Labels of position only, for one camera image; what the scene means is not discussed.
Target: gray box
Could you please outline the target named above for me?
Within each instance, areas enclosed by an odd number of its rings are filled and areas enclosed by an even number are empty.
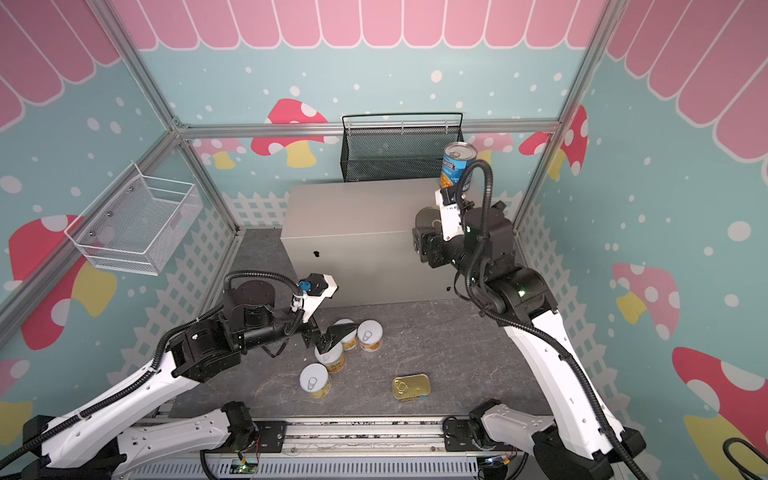
[[[323,307],[452,299],[455,268],[421,263],[411,233],[439,188],[437,178],[297,185],[280,239],[299,278],[333,275],[339,290]]]

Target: white can lid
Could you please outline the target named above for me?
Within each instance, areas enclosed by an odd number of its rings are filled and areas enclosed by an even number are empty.
[[[338,342],[336,345],[333,346],[333,348],[322,355],[320,355],[320,351],[315,347],[315,358],[318,362],[328,365],[329,363],[337,362],[341,355],[344,353],[344,345],[342,345],[341,342]]]
[[[341,319],[338,322],[334,323],[333,325],[343,325],[344,323],[354,323],[354,321],[352,321],[351,319]],[[357,330],[355,330],[354,332],[342,338],[341,341],[344,343],[349,343],[352,341],[353,338],[355,338],[356,334],[357,334]]]
[[[308,393],[319,392],[327,383],[328,370],[319,363],[305,366],[299,376],[299,384],[302,390]]]
[[[382,324],[375,320],[366,320],[357,327],[357,338],[366,345],[372,345],[382,339]]]

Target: wire basket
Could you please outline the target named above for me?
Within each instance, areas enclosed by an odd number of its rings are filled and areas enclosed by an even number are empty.
[[[96,268],[160,275],[203,209],[197,186],[138,172],[84,221],[65,233]]]
[[[386,123],[371,122],[382,116]],[[445,146],[464,140],[463,118],[455,112],[343,116],[344,181],[439,177]]]

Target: gold tin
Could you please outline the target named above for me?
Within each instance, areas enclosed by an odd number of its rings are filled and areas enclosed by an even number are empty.
[[[424,398],[431,391],[429,377],[423,373],[399,376],[392,381],[392,394],[402,402]]]

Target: black cable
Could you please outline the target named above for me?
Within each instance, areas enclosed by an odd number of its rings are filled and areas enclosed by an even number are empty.
[[[520,474],[523,472],[523,468],[525,468],[525,463],[528,461],[528,452],[523,452],[523,458],[518,464],[518,467],[515,469],[514,472],[512,472],[512,475],[507,477],[507,480],[515,480],[517,477],[520,476]]]
[[[157,367],[160,365],[160,361],[163,359],[165,346],[172,336],[178,334],[179,332],[183,332],[188,326],[192,325],[195,322],[211,318],[213,315],[216,315],[222,309],[222,306],[223,305],[219,303],[214,308],[208,310],[207,312],[197,317],[195,320],[184,323],[179,326],[175,326],[174,328],[168,330],[160,338],[160,342],[157,343],[157,347],[155,347],[154,356],[152,357],[152,363],[150,364],[150,368],[142,376],[140,376],[135,382],[131,383],[129,386],[125,387],[121,391],[107,397],[106,399],[101,400],[100,402],[97,402],[94,405],[81,410],[80,415],[74,415],[72,417],[69,417],[68,419],[64,420],[62,423],[59,423],[55,427],[52,427],[51,429],[46,430],[42,434],[34,437],[29,442],[26,442],[24,445],[22,445],[15,451],[9,453],[2,460],[0,460],[0,471],[5,467],[7,467],[8,465],[10,465],[11,463],[13,463],[18,458],[20,458],[25,453],[36,449],[37,447],[41,446],[43,443],[54,438],[59,433],[62,433],[64,430],[80,422],[83,418],[88,418],[94,413],[98,412],[99,410],[135,392],[140,386],[145,384],[157,372]]]
[[[733,466],[739,469],[739,473],[744,478],[751,478],[752,480],[761,480],[760,477],[752,473],[750,470],[748,470],[744,465],[741,465],[734,457],[730,454],[730,446],[734,443],[740,443],[742,445],[745,445],[749,450],[752,450],[752,453],[757,455],[760,460],[764,461],[766,464],[768,464],[768,457],[763,455],[762,453],[758,452],[758,450],[749,442],[746,442],[743,439],[739,439],[737,437],[731,437],[730,439],[723,442],[723,453],[728,458],[728,460],[733,463]]]
[[[584,390],[584,394],[587,396],[587,400],[589,401],[589,405],[592,408],[594,417],[596,418],[596,420],[598,421],[598,425],[600,426],[600,433],[606,436],[606,438],[608,439],[611,446],[618,454],[621,461],[624,462],[624,464],[629,468],[630,472],[632,472],[632,475],[637,477],[639,480],[648,480],[648,477],[643,473],[640,467],[637,466],[637,463],[635,463],[635,461],[632,459],[629,453],[627,453],[627,450],[621,444],[619,439],[616,437],[614,430],[611,428],[611,424],[609,424],[608,419],[605,418],[605,414],[603,413],[603,409],[600,405],[600,401],[598,400],[597,395],[595,395],[594,390],[592,389],[592,386],[589,383],[589,379],[587,378],[587,375],[584,373],[584,370],[581,369],[581,367],[578,364],[578,361],[573,357],[573,355],[571,355],[571,353],[564,346],[562,346],[555,338],[553,338],[551,335],[544,332],[543,330],[540,330],[533,325],[525,325],[524,323],[520,323],[514,320],[504,318],[503,316],[497,314],[495,311],[489,309],[488,306],[484,305],[480,301],[480,299],[477,298],[477,296],[475,295],[475,292],[472,290],[472,282],[474,281],[473,276],[474,276],[475,268],[480,263],[480,258],[483,256],[483,253],[485,250],[485,244],[488,241],[488,212],[491,209],[491,197],[493,194],[493,171],[491,170],[491,166],[482,160],[476,160],[471,162],[470,165],[464,170],[464,173],[462,173],[461,178],[458,180],[458,185],[456,187],[457,191],[458,192],[462,191],[462,188],[464,187],[464,184],[467,181],[469,173],[475,168],[480,168],[483,171],[483,175],[485,177],[485,186],[483,189],[483,197],[482,197],[480,234],[478,235],[477,246],[475,247],[475,251],[472,254],[472,258],[469,261],[469,265],[467,266],[467,272],[465,273],[465,277],[464,277],[464,284],[467,289],[467,294],[469,295],[469,298],[472,300],[472,303],[474,303],[475,306],[477,306],[480,309],[480,311],[484,313],[486,316],[488,316],[489,318],[496,320],[497,322],[500,322],[503,325],[513,326],[516,329],[520,329],[526,333],[530,333],[533,336],[536,336],[539,339],[544,340],[547,344],[549,344],[552,348],[554,348],[554,350],[560,356],[560,359],[566,362],[568,366],[571,367],[571,371],[576,376],[576,380],[579,382],[581,389]]]
[[[219,480],[214,476],[210,467],[208,467],[208,462],[205,461],[205,452],[207,452],[207,450],[200,450],[200,466],[203,467],[203,473],[208,477],[208,480]]]
[[[285,283],[291,289],[294,296],[302,296],[304,294],[301,288],[299,288],[299,284],[291,280],[288,276],[285,276],[282,273],[265,272],[263,270],[235,270],[234,272],[229,272],[227,276],[224,277],[224,290],[232,288],[232,280],[244,277],[275,280],[277,282]],[[283,331],[286,335],[291,336],[296,333],[299,329],[299,324],[301,324],[301,319],[304,316],[303,314],[304,312],[302,310],[298,310],[293,321],[286,324],[285,330]]]

